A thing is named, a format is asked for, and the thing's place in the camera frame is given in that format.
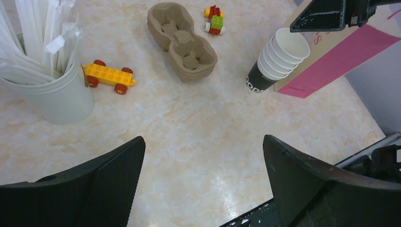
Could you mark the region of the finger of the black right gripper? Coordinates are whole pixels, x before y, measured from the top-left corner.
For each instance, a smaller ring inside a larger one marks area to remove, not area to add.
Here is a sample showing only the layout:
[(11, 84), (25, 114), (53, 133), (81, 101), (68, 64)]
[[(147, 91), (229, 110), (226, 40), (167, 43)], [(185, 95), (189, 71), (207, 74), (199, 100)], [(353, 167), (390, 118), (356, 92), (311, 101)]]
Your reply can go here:
[(292, 33), (341, 31), (345, 28), (345, 0), (313, 0), (291, 23)]

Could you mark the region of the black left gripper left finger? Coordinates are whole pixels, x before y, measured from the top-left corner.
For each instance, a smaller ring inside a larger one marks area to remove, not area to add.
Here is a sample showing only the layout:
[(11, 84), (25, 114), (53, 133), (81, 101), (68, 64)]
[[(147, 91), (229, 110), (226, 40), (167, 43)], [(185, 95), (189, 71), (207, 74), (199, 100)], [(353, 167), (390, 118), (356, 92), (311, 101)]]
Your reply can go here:
[(144, 161), (137, 136), (118, 148), (36, 182), (0, 187), (3, 227), (125, 227)]

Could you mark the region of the stack of paper cups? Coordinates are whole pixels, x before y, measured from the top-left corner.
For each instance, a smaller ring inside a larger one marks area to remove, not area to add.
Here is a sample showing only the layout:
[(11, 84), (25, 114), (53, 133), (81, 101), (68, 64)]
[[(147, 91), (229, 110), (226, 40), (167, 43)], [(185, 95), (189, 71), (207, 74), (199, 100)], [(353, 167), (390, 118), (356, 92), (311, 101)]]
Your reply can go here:
[(246, 77), (248, 89), (261, 93), (285, 79), (310, 54), (307, 40), (289, 28), (280, 28), (261, 51)]

